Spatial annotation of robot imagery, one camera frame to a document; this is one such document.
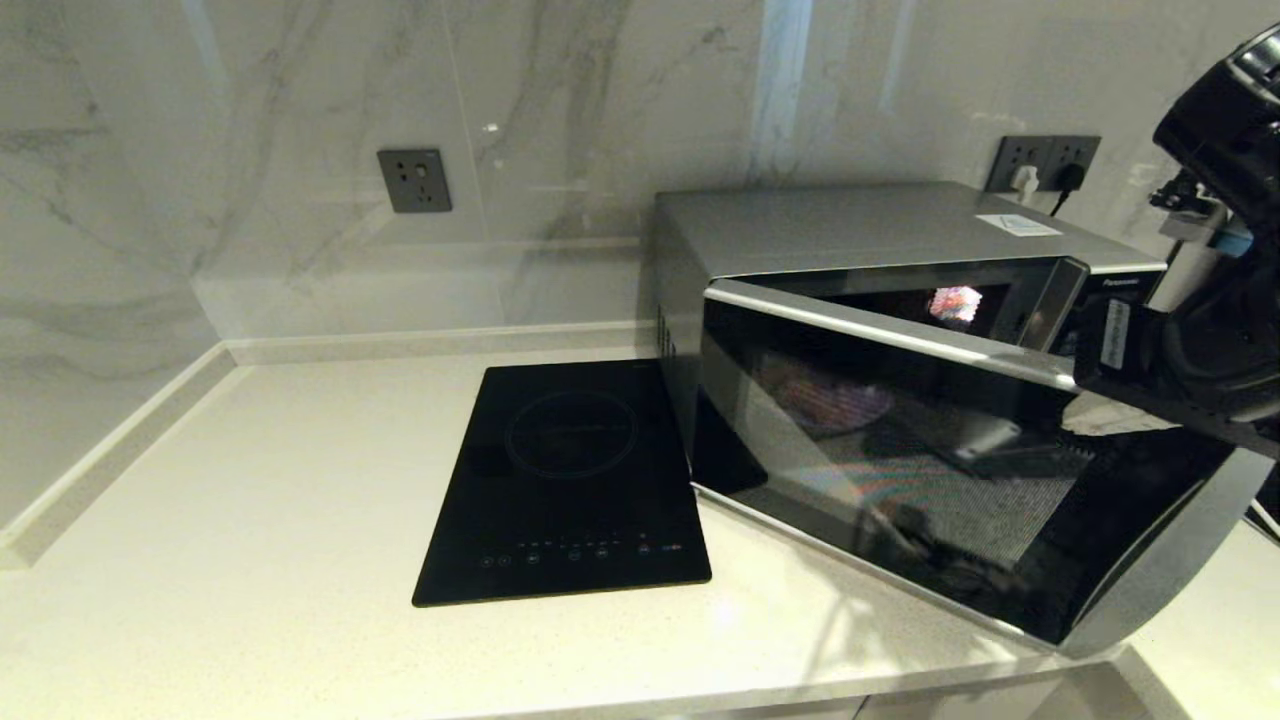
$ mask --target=wall outlet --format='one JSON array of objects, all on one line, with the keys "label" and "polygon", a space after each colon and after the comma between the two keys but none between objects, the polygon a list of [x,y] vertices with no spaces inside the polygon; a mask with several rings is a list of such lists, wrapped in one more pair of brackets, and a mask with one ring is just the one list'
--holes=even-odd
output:
[{"label": "wall outlet", "polygon": [[453,209],[439,150],[379,150],[378,164],[397,213],[448,213]]},{"label": "wall outlet", "polygon": [[1084,176],[1089,174],[1089,165],[1098,152],[1102,138],[1096,135],[1060,135],[1053,138],[1053,145],[1048,150],[1048,159],[1041,169],[1041,190],[1057,192],[1062,190],[1057,176],[1066,165],[1075,163],[1084,168]]},{"label": "wall outlet", "polygon": [[996,152],[996,161],[991,165],[991,174],[987,176],[986,192],[1018,192],[1014,188],[1014,173],[1023,165],[1034,165],[1041,181],[1041,190],[1044,188],[1044,161],[1048,151],[1053,146],[1053,137],[1047,135],[1021,135],[1005,136],[1000,141],[1000,150]]},{"label": "wall outlet", "polygon": [[987,176],[987,192],[1018,192],[1014,186],[1014,173],[1023,165],[1034,165],[1039,179],[1039,192],[1062,190],[1059,173],[1064,167],[1076,163],[1088,174],[1093,156],[1102,138],[1084,135],[1010,135],[1000,141],[996,161]]}]

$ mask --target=microwave top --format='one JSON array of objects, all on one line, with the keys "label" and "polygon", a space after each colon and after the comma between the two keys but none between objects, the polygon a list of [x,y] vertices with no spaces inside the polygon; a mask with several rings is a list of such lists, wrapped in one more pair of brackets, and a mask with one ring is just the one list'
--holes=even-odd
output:
[{"label": "microwave top", "polygon": [[[1165,261],[954,182],[664,192],[658,223],[710,279],[891,265],[1074,258],[1091,274]],[[1061,234],[1018,237],[977,215],[1023,215]]]}]

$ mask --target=backsplash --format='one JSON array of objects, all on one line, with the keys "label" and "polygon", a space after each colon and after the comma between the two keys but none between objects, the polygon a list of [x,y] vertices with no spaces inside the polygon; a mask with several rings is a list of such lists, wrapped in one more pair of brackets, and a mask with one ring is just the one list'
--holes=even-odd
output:
[{"label": "backsplash", "polygon": [[[980,186],[1007,133],[1101,135],[1062,217],[1158,255],[1146,196],[1172,164],[1151,132],[1272,15],[1263,0],[65,6],[224,338],[632,318],[657,191]],[[413,146],[442,150],[453,213],[390,211],[375,152]]]},{"label": "backsplash", "polygon": [[0,528],[218,337],[56,4],[0,5]]}]

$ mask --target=induction cooktop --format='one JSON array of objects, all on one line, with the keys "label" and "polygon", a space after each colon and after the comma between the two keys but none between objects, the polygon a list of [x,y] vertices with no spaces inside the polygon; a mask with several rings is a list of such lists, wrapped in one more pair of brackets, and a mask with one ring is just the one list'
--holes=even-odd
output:
[{"label": "induction cooktop", "polygon": [[485,372],[415,606],[710,577],[655,360]]}]

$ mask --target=silver microwave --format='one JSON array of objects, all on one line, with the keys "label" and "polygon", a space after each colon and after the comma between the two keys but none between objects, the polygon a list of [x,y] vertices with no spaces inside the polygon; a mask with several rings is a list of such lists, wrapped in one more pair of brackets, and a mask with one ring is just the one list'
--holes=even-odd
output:
[{"label": "silver microwave", "polygon": [[1164,264],[1000,199],[952,183],[668,193],[652,241],[663,375],[700,491],[1033,642],[1087,655],[1128,637],[1271,468],[1181,428],[1064,430],[1073,313],[1140,301]]}]

